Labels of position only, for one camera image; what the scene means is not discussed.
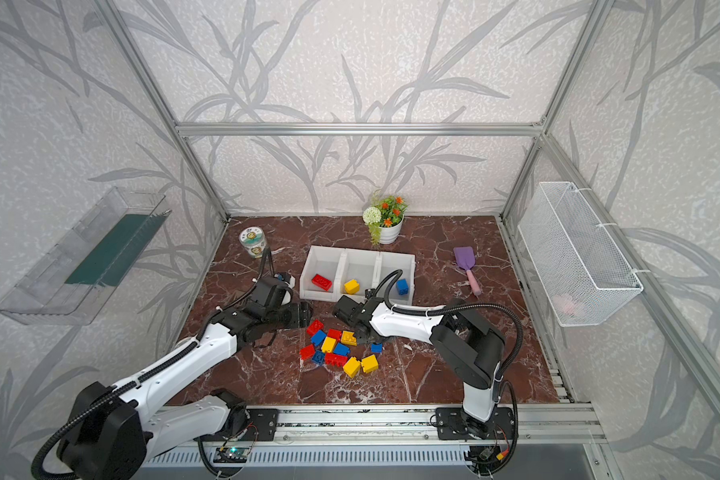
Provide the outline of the yellow lego brick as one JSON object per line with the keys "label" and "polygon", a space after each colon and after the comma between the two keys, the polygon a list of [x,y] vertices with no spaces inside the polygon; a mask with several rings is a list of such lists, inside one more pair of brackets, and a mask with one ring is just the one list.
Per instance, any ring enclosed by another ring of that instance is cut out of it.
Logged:
{"label": "yellow lego brick", "polygon": [[357,339],[355,338],[355,335],[351,331],[343,331],[341,333],[340,342],[343,345],[347,346],[356,346],[357,345]]}
{"label": "yellow lego brick", "polygon": [[354,378],[361,370],[362,364],[356,357],[351,357],[343,365],[343,371],[350,377]]}
{"label": "yellow lego brick", "polygon": [[364,373],[371,373],[379,368],[378,359],[375,355],[370,355],[361,360],[361,366]]}
{"label": "yellow lego brick", "polygon": [[338,341],[333,337],[326,337],[321,344],[323,353],[333,353]]}
{"label": "yellow lego brick", "polygon": [[351,279],[344,284],[344,293],[347,295],[355,295],[359,290],[360,283],[355,279]]}

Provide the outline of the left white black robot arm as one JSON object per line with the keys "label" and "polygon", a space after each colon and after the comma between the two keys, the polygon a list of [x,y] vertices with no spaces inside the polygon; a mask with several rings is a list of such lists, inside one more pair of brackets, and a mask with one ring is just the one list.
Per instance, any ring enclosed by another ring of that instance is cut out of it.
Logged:
{"label": "left white black robot arm", "polygon": [[312,309],[295,300],[295,284],[292,275],[276,272],[266,249],[251,287],[217,308],[197,334],[111,386],[94,382],[82,390],[67,422],[32,460],[32,477],[55,478],[44,466],[55,453],[69,469],[66,479],[129,479],[145,461],[186,441],[246,434],[255,424],[246,403],[225,389],[169,412],[162,409],[202,374],[265,334],[304,327]]}

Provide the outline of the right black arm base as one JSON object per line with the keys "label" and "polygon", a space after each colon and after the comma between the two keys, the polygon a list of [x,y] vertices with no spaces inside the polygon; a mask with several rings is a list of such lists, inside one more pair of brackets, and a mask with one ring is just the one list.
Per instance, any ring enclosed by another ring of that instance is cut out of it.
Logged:
{"label": "right black arm base", "polygon": [[462,408],[440,407],[429,424],[440,440],[501,440],[511,442],[517,437],[519,412],[510,406],[498,406],[485,420],[467,415]]}

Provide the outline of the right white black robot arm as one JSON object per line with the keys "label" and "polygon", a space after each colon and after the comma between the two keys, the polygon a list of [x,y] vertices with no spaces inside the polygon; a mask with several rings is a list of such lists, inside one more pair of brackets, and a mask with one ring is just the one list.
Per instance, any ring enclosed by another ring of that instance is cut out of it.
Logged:
{"label": "right white black robot arm", "polygon": [[[513,311],[496,303],[454,299],[437,307],[395,304],[390,293],[401,277],[400,269],[392,271],[367,291],[362,303],[341,296],[333,315],[373,338],[400,337],[432,345],[464,383],[465,423],[486,425],[499,404],[502,389],[509,386],[504,376],[521,350],[522,322]],[[499,312],[514,324],[515,341],[509,353],[504,352],[504,335],[479,312],[481,309]]]}

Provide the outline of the middle white bin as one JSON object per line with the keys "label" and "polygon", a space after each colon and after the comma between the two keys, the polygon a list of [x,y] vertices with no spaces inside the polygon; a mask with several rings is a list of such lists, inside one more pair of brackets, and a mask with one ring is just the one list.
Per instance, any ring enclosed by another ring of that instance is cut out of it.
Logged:
{"label": "middle white bin", "polygon": [[[376,264],[379,253],[372,250],[345,249],[342,253],[337,269],[337,278],[334,282],[336,287],[336,299],[342,295],[348,295],[353,300],[363,303],[365,291],[377,285]],[[359,289],[354,294],[346,292],[345,284],[355,280]]]}

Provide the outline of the white bin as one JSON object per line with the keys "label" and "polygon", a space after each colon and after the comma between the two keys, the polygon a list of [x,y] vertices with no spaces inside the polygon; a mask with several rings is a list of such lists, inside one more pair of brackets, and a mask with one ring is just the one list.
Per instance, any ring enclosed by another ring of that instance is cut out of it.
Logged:
{"label": "white bin", "polygon": [[[342,249],[335,247],[310,247],[299,279],[299,294],[303,300],[334,302],[338,299],[336,282],[342,253]],[[316,276],[328,281],[325,288],[313,282]]]}
{"label": "white bin", "polygon": [[[386,290],[389,290],[389,300],[393,304],[411,306],[414,296],[414,277],[416,260],[413,254],[381,252],[379,267],[379,286],[375,287],[378,297],[383,297]],[[399,296],[395,283],[400,279],[406,279],[409,284],[409,293],[406,296]]]}
{"label": "white bin", "polygon": [[[342,295],[348,295],[353,300],[363,303],[365,291],[377,285],[376,264],[379,253],[372,250],[345,249],[342,253],[337,269],[337,278],[334,282],[336,287],[336,299]],[[355,280],[359,289],[354,294],[346,292],[345,284]]]}

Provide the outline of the left white bin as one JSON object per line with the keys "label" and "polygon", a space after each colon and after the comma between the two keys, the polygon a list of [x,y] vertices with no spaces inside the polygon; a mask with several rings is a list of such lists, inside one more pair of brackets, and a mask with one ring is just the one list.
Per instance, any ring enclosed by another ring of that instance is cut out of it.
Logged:
{"label": "left white bin", "polygon": [[[335,247],[310,247],[299,279],[299,294],[303,300],[334,302],[338,299],[336,282],[342,253],[342,249]],[[316,276],[328,281],[325,288],[313,282]]]}

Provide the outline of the red flat lego brick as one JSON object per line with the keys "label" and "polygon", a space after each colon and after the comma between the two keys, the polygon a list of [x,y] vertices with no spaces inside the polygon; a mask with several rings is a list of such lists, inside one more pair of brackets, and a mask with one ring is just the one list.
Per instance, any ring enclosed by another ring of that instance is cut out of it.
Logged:
{"label": "red flat lego brick", "polygon": [[348,357],[344,355],[338,355],[335,353],[325,354],[325,364],[337,367],[343,367],[348,361]]}

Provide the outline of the right white bin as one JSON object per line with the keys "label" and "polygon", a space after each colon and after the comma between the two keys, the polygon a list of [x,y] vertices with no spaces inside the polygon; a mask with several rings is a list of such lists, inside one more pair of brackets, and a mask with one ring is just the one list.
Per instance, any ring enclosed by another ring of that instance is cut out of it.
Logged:
{"label": "right white bin", "polygon": [[[411,306],[414,296],[414,277],[416,260],[413,254],[381,252],[379,267],[379,286],[375,287],[378,297],[383,297],[386,290],[389,290],[389,300],[393,304]],[[395,283],[400,279],[406,279],[409,284],[409,293],[406,296],[399,296]]]}

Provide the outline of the white potted flower plant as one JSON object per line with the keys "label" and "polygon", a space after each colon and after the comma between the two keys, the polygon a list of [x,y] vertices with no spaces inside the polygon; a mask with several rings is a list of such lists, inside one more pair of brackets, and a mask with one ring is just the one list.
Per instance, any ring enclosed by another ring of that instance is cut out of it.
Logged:
{"label": "white potted flower plant", "polygon": [[370,197],[369,206],[362,213],[373,246],[392,243],[400,233],[408,204],[399,195],[384,196],[379,190]]}

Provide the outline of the green circuit board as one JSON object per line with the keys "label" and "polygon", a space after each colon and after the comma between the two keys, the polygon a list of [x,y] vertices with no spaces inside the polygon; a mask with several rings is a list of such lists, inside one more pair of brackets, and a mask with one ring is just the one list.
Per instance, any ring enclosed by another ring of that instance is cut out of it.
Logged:
{"label": "green circuit board", "polygon": [[250,447],[218,447],[213,452],[212,462],[217,465],[244,464],[250,453]]}

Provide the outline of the green mat in shelf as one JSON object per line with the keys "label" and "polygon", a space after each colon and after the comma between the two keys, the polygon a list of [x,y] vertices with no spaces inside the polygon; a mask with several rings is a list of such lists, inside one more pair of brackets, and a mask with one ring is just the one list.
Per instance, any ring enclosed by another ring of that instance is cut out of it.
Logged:
{"label": "green mat in shelf", "polygon": [[117,287],[163,222],[160,216],[125,215],[70,274],[65,284]]}

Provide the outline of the pink item in basket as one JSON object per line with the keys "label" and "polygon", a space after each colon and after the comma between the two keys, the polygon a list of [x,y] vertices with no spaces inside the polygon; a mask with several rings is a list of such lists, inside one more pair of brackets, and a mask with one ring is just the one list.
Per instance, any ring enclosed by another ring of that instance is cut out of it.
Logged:
{"label": "pink item in basket", "polygon": [[571,295],[555,295],[553,305],[559,316],[577,317],[581,314],[582,305]]}

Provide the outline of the clear plastic wall shelf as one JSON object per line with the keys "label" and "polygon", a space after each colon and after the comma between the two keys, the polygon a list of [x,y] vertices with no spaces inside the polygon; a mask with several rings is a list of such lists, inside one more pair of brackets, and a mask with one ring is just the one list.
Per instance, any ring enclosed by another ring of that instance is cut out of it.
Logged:
{"label": "clear plastic wall shelf", "polygon": [[111,287],[69,285],[65,284],[65,280],[128,214],[160,216],[164,219],[163,226],[171,209],[164,194],[111,188],[0,299],[0,314],[23,325],[90,324],[122,282],[117,287]]}

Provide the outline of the aluminium front rail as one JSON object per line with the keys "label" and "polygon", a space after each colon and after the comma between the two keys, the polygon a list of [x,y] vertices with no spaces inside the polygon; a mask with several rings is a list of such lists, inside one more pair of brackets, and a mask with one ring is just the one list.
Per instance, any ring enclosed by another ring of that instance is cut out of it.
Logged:
{"label": "aluminium front rail", "polygon": [[[466,445],[505,445],[501,440],[440,440],[429,424],[438,405],[306,405],[252,408],[279,410],[274,440],[209,441],[228,446],[317,445],[433,445],[437,442]],[[605,433],[588,404],[521,404],[517,437],[529,444],[603,443]],[[224,409],[215,400],[183,407],[163,407],[144,421],[149,456],[187,444],[209,434],[225,421]]]}

